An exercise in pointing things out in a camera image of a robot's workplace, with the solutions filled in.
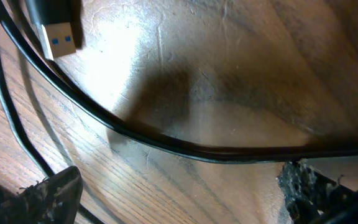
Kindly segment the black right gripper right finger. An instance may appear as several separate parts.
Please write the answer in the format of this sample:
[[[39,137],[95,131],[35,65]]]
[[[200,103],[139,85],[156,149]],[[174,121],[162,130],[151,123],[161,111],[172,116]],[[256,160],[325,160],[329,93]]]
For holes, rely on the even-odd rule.
[[[285,163],[278,185],[293,223],[358,223],[358,191],[303,162]]]

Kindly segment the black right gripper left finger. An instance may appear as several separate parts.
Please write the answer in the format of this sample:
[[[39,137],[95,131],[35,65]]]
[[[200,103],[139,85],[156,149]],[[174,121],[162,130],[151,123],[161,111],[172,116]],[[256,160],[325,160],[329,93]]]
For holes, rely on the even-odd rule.
[[[73,223],[83,191],[75,166],[12,193],[0,185],[0,223]]]

